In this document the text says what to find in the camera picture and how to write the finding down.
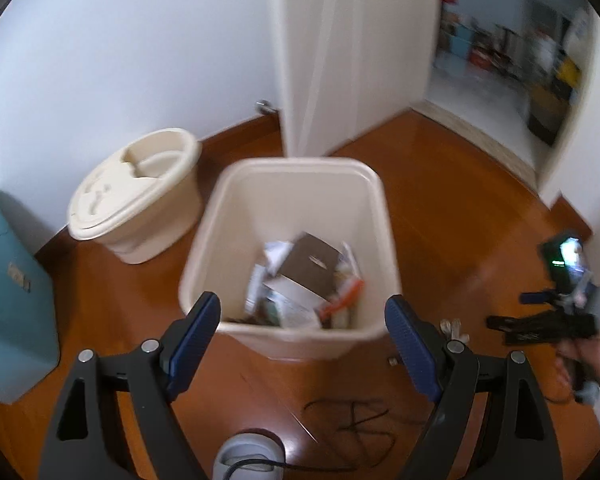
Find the black cable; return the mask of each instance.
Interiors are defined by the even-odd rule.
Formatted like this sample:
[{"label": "black cable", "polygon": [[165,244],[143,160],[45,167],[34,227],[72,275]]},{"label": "black cable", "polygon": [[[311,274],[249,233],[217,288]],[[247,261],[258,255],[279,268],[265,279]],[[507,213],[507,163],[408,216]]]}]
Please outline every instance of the black cable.
[{"label": "black cable", "polygon": [[[367,459],[368,462],[371,462],[372,459],[369,456],[368,450],[366,449],[365,444],[362,442],[362,439],[360,438],[360,436],[361,435],[385,436],[389,439],[390,443],[389,443],[388,449],[384,453],[382,453],[382,455],[376,462],[371,463],[369,465],[369,467],[376,467],[376,466],[380,465],[382,462],[384,462],[384,460],[389,456],[389,453],[391,453],[392,449],[394,448],[395,443],[397,442],[397,437],[389,431],[375,431],[375,430],[366,430],[364,428],[359,428],[359,426],[361,424],[365,424],[366,422],[370,422],[372,420],[377,420],[378,418],[382,418],[382,417],[390,418],[391,420],[395,420],[396,422],[400,422],[401,424],[411,424],[411,425],[420,426],[420,425],[423,425],[426,423],[425,420],[413,420],[410,418],[406,418],[406,417],[403,417],[400,415],[394,415],[394,414],[390,413],[390,410],[385,407],[384,400],[382,400],[382,399],[367,399],[367,400],[325,399],[325,398],[315,399],[315,400],[312,400],[311,402],[308,402],[302,408],[302,411],[305,412],[311,406],[313,406],[315,404],[319,404],[319,403],[339,404],[339,405],[345,405],[345,406],[349,407],[349,416],[350,416],[349,423],[343,424],[342,426],[337,427],[336,431],[349,431],[350,433],[353,433],[353,435],[355,436],[356,440],[358,441],[358,443],[360,445],[362,454],[364,455],[364,457]],[[378,405],[382,405],[382,408],[380,410],[377,409]],[[377,413],[367,416],[365,418],[361,418],[360,420],[356,420],[356,407],[357,406],[364,407],[368,410],[371,410],[372,412],[377,412]],[[337,452],[333,448],[333,446],[328,445],[328,447],[339,458],[341,458],[343,460],[343,462],[346,462],[346,463],[349,462],[348,460],[346,460],[346,458],[341,456],[340,453]],[[238,462],[236,462],[235,464],[230,466],[229,469],[226,470],[226,472],[224,473],[224,476],[222,478],[223,478],[223,480],[229,480],[229,478],[231,478],[231,476],[234,474],[234,472],[236,472],[241,467],[245,467],[247,465],[254,465],[254,464],[270,465],[273,467],[281,467],[283,469],[291,469],[291,470],[295,470],[295,471],[305,471],[305,472],[316,472],[316,473],[351,473],[351,472],[357,471],[359,469],[355,464],[347,465],[344,467],[335,467],[335,468],[333,468],[333,467],[313,467],[313,466],[306,466],[306,465],[288,464],[286,462],[276,462],[275,460],[269,460],[267,458],[245,458],[244,460],[238,460]]]},{"label": "black cable", "polygon": [[277,462],[275,460],[268,460],[267,458],[245,458],[244,460],[238,460],[235,464],[229,467],[224,473],[222,480],[229,480],[231,476],[241,467],[253,464],[270,465],[273,467],[281,467],[282,469],[292,469],[294,471],[305,471],[309,473],[351,473],[356,471],[355,467],[311,467],[307,465],[295,465],[288,464],[286,462]]}]

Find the adjacent room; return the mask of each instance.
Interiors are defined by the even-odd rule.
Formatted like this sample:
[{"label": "adjacent room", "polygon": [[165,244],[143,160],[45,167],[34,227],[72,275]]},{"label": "adjacent room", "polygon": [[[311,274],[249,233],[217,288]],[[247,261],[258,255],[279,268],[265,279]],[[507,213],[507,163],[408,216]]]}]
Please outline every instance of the adjacent room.
[{"label": "adjacent room", "polygon": [[588,9],[587,0],[441,0],[428,114],[462,120],[442,122],[534,187],[578,97]]}]

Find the camera screen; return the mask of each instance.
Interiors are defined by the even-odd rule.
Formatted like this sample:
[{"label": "camera screen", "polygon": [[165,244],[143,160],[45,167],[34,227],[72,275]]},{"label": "camera screen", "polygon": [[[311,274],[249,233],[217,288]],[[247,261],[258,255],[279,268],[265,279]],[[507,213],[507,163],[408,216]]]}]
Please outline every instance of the camera screen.
[{"label": "camera screen", "polygon": [[580,241],[577,238],[567,238],[560,244],[560,254],[562,255],[562,264],[569,273],[571,284],[576,285],[587,270]]}]

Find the white trash can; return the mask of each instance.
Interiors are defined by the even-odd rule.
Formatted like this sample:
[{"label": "white trash can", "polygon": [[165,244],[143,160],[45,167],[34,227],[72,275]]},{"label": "white trash can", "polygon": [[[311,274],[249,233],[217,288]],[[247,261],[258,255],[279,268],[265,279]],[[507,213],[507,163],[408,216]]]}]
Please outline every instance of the white trash can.
[{"label": "white trash can", "polygon": [[195,165],[200,144],[186,130],[141,137],[101,163],[71,198],[69,232],[139,264],[184,235],[202,212]]},{"label": "white trash can", "polygon": [[386,333],[384,303],[400,293],[394,239],[380,178],[348,158],[256,158],[224,170],[180,280],[186,314],[209,290],[222,318],[243,317],[247,284],[265,242],[311,233],[347,242],[365,286],[349,330],[292,330],[221,321],[229,334],[269,358],[333,359]]}]

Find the white floor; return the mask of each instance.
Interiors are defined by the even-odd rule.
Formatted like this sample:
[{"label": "white floor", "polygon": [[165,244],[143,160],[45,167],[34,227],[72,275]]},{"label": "white floor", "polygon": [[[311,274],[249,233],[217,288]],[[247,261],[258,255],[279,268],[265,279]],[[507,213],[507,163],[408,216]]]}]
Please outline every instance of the white floor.
[{"label": "white floor", "polygon": [[427,100],[484,131],[538,170],[551,148],[526,127],[523,86],[441,52],[434,63]]}]

